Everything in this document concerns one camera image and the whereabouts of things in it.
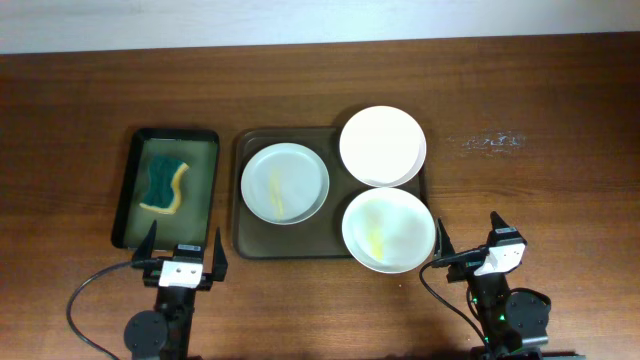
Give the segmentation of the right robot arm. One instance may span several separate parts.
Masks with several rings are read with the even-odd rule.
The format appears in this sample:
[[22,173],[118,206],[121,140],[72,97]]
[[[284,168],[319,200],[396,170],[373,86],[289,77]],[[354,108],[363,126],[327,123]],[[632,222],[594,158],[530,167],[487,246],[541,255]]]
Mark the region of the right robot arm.
[[521,265],[527,241],[497,212],[490,220],[486,243],[463,252],[454,250],[438,221],[433,266],[448,270],[448,282],[467,283],[467,305],[480,323],[483,341],[470,351],[472,359],[540,359],[540,348],[549,341],[551,300],[531,289],[509,287],[506,276]]

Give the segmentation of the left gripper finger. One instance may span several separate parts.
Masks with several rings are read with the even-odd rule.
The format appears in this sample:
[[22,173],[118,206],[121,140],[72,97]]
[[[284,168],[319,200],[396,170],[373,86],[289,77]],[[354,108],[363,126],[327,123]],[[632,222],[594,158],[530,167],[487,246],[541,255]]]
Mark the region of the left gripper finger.
[[151,258],[157,232],[157,221],[154,220],[142,243],[135,250],[131,260],[133,262],[149,260]]
[[212,261],[212,280],[213,282],[223,282],[228,270],[228,261],[221,241],[221,230],[216,229],[214,239],[214,251]]

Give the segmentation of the green and yellow sponge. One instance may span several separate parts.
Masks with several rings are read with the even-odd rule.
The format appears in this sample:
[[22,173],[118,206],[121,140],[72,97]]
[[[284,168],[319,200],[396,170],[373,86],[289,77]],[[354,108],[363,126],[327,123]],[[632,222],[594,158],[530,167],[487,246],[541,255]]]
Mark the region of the green and yellow sponge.
[[149,164],[149,186],[140,207],[155,213],[173,215],[182,203],[181,181],[189,165],[177,158],[157,155]]

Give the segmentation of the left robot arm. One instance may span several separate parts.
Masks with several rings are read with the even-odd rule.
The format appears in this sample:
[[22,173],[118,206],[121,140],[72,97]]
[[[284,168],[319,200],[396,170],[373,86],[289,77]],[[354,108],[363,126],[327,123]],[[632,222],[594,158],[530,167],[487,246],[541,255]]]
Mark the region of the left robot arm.
[[153,223],[132,256],[132,267],[143,271],[143,284],[157,290],[155,304],[129,320],[124,343],[133,359],[187,359],[196,294],[225,280],[228,261],[220,233],[209,272],[201,246],[178,245],[170,257],[153,257],[156,232]]

